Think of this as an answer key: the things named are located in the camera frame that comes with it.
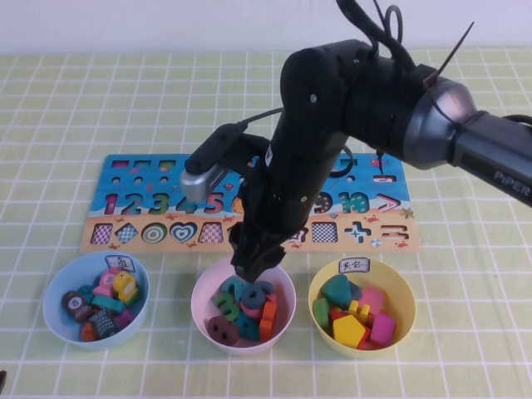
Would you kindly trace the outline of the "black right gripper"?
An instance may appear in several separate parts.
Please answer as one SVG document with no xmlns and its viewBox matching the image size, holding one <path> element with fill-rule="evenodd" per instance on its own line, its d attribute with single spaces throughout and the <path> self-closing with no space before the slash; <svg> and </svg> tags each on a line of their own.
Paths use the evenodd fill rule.
<svg viewBox="0 0 532 399">
<path fill-rule="evenodd" d="M 243 221 L 229 231 L 230 263 L 238 276 L 254 282 L 286 254 L 285 241 L 307 222 L 315 199 L 333 167 L 331 140 L 248 140 L 244 181 L 238 197 Z"/>
</svg>

